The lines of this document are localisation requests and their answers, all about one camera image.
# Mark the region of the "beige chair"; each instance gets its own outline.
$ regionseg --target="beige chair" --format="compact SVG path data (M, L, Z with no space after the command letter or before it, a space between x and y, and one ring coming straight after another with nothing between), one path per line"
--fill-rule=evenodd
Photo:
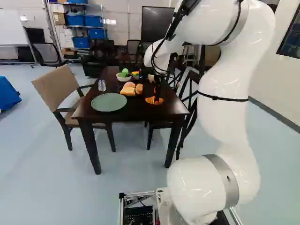
M63 100L65 100L75 90L77 90L81 98L84 97L82 89L91 87L93 84L79 87L77 80L68 65L64 65L45 74L44 76L32 81L32 84L60 123L65 134L67 146L71 151L73 147L70 133L73 128L79 128L78 121L73 120L71 117L76 110L79 101L71 108L58 107ZM105 129L107 131L112 151L115 152L116 148L114 144L112 124L93 124L93 128Z

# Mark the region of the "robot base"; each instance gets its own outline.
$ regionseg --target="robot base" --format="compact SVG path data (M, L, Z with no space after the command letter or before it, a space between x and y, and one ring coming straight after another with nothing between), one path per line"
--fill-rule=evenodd
M156 190L156 201L160 225L188 225L175 209L168 188ZM202 217L195 225L229 225L223 211Z

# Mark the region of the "dark wooden table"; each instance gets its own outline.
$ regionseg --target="dark wooden table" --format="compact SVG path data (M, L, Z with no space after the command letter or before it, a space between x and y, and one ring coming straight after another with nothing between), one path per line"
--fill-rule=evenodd
M165 167L169 168L176 149L177 141L180 135L183 121L189 114L187 108L177 97L176 93L165 82L162 82L161 97L164 103L161 105L150 105L146 103L145 98L153 96L154 85L146 83L143 87L142 96L127 97L127 104L114 112L99 112L94 110L90 103L93 98L102 93L119 92L124 85L117 80L116 74L119 72L118 67L105 68L100 79L106 82L106 91L98 90L98 80L90 89L88 94L82 98L78 108L72 118L78 120L86 148L96 174L101 174L101 165L99 161L96 140L92 128L92 123L110 124L115 122L127 121L169 121L172 122L172 129L168 144L168 150L165 159Z

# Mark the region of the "whiteboard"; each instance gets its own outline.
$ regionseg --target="whiteboard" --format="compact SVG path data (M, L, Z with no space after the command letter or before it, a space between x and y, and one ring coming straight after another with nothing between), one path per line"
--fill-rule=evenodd
M0 9L0 45L28 45L17 10Z

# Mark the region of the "bottle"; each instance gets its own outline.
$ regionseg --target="bottle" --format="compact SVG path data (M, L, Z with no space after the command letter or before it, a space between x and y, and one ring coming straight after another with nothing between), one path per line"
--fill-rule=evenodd
M105 80L99 80L98 82L99 91L106 91L106 83Z

